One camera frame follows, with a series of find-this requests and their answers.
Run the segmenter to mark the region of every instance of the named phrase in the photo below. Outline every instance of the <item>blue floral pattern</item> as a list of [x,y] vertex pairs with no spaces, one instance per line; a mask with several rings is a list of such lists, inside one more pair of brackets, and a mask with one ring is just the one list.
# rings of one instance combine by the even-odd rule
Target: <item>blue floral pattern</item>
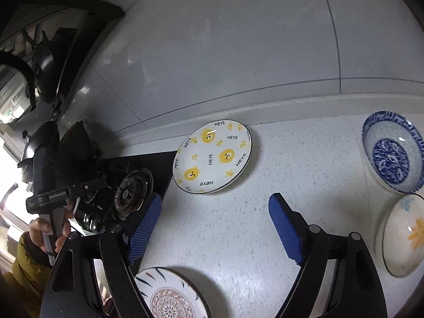
[[374,145],[373,160],[380,177],[391,184],[400,184],[408,176],[408,156],[395,140],[379,140]]
[[[394,113],[394,112],[391,112],[391,111],[378,111],[378,112],[374,112],[372,115],[370,115],[366,119],[366,121],[363,125],[363,128],[362,128],[362,142],[364,142],[365,137],[366,137],[368,131],[370,130],[370,128],[374,124],[381,122],[381,121],[393,122],[393,123],[396,123],[396,124],[404,127],[406,130],[408,130],[408,132],[414,138],[414,140],[416,141],[416,143],[418,145],[418,148],[420,149],[421,159],[422,159],[422,168],[421,168],[420,179],[419,179],[416,187],[414,188],[414,190],[411,191],[411,192],[415,192],[418,189],[420,189],[424,184],[424,140],[421,137],[418,130],[414,127],[414,125],[410,121],[408,121],[406,118],[403,118],[401,115],[398,115],[397,113]],[[394,188],[394,189],[399,191],[399,192],[402,192],[404,194],[411,193],[411,192],[404,192],[404,191],[398,190],[396,188]]]

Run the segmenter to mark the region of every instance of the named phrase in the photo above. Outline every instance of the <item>screw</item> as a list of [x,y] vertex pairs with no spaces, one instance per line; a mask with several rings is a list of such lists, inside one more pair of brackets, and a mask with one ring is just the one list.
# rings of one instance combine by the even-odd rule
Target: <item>screw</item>
[[361,240],[361,235],[359,233],[352,232],[350,236],[352,237],[352,239]]
[[311,225],[311,226],[309,226],[309,230],[312,233],[319,233],[321,231],[321,228],[319,228],[318,225]]
[[119,233],[119,232],[121,231],[121,229],[122,229],[122,226],[121,226],[121,225],[115,225],[115,226],[113,226],[113,227],[110,229],[110,231],[111,231],[112,233]]
[[78,237],[79,237],[79,232],[77,232],[77,231],[73,231],[73,232],[68,234],[69,239],[76,239]]

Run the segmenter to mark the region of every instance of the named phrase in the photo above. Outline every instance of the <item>black stove top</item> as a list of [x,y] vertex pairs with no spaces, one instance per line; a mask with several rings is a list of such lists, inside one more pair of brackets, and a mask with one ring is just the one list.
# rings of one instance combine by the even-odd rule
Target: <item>black stove top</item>
[[172,179],[175,154],[176,151],[101,159],[98,176],[107,180],[108,187],[82,197],[75,219],[86,231],[102,233],[138,209],[149,192],[163,199]]

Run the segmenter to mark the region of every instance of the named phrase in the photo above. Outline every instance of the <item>hand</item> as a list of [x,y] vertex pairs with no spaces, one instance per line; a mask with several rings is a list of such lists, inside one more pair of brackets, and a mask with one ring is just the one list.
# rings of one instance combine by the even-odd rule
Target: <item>hand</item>
[[[73,217],[74,213],[65,209],[62,236],[58,240],[56,240],[56,253],[59,253],[60,249],[63,246],[63,243],[66,240],[66,237],[71,232],[71,224],[69,223],[68,219],[72,219]],[[50,224],[42,218],[32,220],[29,224],[29,238],[35,245],[41,248],[44,252],[47,252],[46,245],[44,245],[42,232],[51,233],[52,227],[50,226]]]

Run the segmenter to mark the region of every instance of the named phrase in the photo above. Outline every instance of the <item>speckled countertop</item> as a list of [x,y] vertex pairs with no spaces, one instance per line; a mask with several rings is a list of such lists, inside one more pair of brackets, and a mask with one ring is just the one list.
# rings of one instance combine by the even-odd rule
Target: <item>speckled countertop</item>
[[[404,116],[424,129],[424,115]],[[249,126],[252,156],[231,186],[192,195],[171,182],[142,268],[170,267],[185,275],[205,297],[212,317],[274,317],[299,270],[268,214],[274,192],[327,233],[359,232],[373,254],[378,224],[400,195],[381,187],[363,158],[366,117]],[[170,142],[177,149],[181,138],[156,141],[155,147]],[[324,308],[333,268],[330,261],[312,317]],[[393,317],[424,274],[424,264],[404,279],[378,272]]]

